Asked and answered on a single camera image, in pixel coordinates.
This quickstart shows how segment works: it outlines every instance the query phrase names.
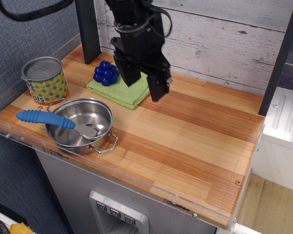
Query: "white wooden wall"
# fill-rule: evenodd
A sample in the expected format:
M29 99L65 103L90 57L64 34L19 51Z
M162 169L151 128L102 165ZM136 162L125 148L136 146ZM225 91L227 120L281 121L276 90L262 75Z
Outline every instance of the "white wooden wall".
M113 14L94 0L101 50L113 54ZM163 53L171 71L264 95L293 0L154 0L173 20ZM164 28L169 20L162 15Z

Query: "green towel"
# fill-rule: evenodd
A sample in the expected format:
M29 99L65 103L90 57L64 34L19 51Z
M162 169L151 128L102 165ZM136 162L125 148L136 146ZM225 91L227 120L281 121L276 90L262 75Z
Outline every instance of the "green towel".
M87 84L87 89L131 110L134 110L150 93L147 75L142 72L140 79L129 87L123 81L122 76L119 75L115 84L103 86L101 83L92 80Z

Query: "gray cabinet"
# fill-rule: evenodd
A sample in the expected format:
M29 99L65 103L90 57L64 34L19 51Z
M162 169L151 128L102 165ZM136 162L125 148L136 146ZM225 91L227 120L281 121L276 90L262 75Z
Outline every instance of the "gray cabinet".
M99 212L103 211L93 212L89 199L91 191L146 215L150 234L215 233L214 226L194 219L173 207L96 175L85 168L66 162L62 158L38 151L36 153L74 234L100 233L96 222L98 217L96 219L94 214L101 214ZM108 213L100 216L118 222Z

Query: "wooden countertop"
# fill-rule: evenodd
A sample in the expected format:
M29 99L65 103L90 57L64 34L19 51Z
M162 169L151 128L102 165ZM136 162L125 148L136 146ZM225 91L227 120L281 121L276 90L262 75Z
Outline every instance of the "wooden countertop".
M19 111L39 108L29 91L0 113L4 123L0 129L23 137L34 148L228 228L242 189L236 181L245 181L264 123L257 114L262 97L173 73L169 94L159 102L148 96L132 111L86 89L102 60L113 57L101 54L90 65L84 64L79 46L63 59L63 69L70 91L67 99L97 98L113 110L112 132L119 137L113 151L83 157L60 151L44 124L15 117Z

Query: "can lid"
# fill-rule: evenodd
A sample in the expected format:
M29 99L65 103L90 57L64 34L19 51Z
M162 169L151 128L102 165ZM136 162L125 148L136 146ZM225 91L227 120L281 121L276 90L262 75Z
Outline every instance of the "can lid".
M62 70L62 62L53 57L40 57L27 62L21 70L23 80L43 81Z

